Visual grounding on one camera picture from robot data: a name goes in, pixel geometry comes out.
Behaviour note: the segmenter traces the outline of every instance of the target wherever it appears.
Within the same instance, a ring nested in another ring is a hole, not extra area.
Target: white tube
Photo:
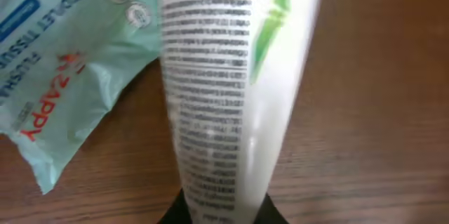
[[[194,223],[252,223],[319,0],[161,0],[164,85]]]

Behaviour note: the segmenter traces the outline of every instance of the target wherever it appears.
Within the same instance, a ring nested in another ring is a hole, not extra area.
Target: flushable wipes package
[[[45,194],[159,54],[157,0],[0,0],[0,133]]]

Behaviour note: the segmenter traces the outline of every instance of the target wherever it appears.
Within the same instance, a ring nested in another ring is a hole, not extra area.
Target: wooden table
[[[269,189],[291,223],[449,223],[448,0],[323,0]],[[0,223],[155,223],[180,189],[158,63],[41,196],[0,140]]]

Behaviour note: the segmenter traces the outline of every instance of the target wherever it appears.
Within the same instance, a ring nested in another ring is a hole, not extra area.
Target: green leaf graphic
[[[269,47],[278,31],[283,27],[283,22],[290,12],[290,0],[274,0],[274,5],[277,9],[272,9],[269,12],[269,16],[265,20],[259,37],[255,42],[253,71],[251,73],[252,84],[257,81],[263,62],[267,57]]]

